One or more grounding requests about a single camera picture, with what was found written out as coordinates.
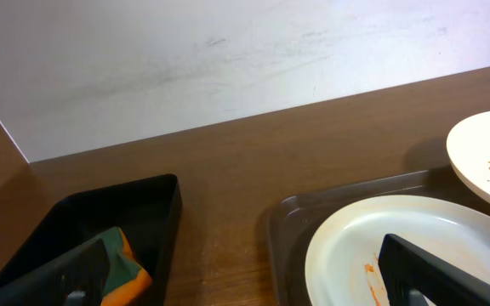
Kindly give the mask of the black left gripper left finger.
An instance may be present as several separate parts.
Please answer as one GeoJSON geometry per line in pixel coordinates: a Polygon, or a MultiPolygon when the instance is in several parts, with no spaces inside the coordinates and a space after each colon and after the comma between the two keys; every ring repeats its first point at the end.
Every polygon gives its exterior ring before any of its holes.
{"type": "Polygon", "coordinates": [[[108,252],[98,239],[0,288],[0,306],[99,306],[109,270],[108,252]]]}

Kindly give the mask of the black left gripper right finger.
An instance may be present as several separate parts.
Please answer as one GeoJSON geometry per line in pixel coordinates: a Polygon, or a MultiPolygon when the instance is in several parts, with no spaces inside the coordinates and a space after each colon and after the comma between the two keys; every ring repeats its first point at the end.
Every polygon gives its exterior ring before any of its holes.
{"type": "Polygon", "coordinates": [[[391,306],[490,306],[489,284],[398,235],[385,235],[379,269],[391,306]]]}

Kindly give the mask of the orange and green sponge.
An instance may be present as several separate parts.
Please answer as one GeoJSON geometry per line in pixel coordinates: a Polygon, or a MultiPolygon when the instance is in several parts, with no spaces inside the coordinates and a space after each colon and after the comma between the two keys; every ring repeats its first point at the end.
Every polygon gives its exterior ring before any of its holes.
{"type": "Polygon", "coordinates": [[[104,242],[110,262],[101,306],[129,305],[151,286],[152,278],[136,260],[120,228],[113,227],[99,238],[104,242]]]}

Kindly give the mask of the white plate with sauce smear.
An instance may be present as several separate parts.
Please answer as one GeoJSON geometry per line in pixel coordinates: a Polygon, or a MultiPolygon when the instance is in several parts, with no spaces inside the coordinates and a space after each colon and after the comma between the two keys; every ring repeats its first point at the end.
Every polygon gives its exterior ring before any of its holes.
{"type": "Polygon", "coordinates": [[[352,203],[316,230],[305,259],[314,305],[386,305],[382,241],[396,234],[490,284],[490,217],[449,201],[383,195],[352,203]]]}

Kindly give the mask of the white plate with red streaks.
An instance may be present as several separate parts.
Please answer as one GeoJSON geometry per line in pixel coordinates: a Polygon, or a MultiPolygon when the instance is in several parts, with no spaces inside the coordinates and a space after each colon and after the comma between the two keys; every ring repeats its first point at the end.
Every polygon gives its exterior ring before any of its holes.
{"type": "Polygon", "coordinates": [[[446,148],[460,180],[490,204],[490,111],[456,124],[447,136],[446,148]]]}

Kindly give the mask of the black rectangular sponge tray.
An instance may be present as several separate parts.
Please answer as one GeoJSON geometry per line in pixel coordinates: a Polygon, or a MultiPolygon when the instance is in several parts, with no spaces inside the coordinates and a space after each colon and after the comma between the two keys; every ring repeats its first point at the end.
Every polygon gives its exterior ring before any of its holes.
{"type": "Polygon", "coordinates": [[[0,288],[112,227],[153,280],[136,305],[162,305],[182,200],[173,174],[69,195],[58,201],[0,271],[0,288]]]}

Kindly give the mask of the dark brown serving tray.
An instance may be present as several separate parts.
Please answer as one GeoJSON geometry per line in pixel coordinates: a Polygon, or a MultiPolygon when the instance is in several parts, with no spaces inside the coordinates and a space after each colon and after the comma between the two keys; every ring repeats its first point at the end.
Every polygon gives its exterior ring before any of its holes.
{"type": "Polygon", "coordinates": [[[305,284],[305,256],[322,222],[355,201],[381,195],[434,197],[490,216],[490,204],[466,187],[450,166],[290,196],[266,215],[267,246],[278,306],[311,303],[305,284]]]}

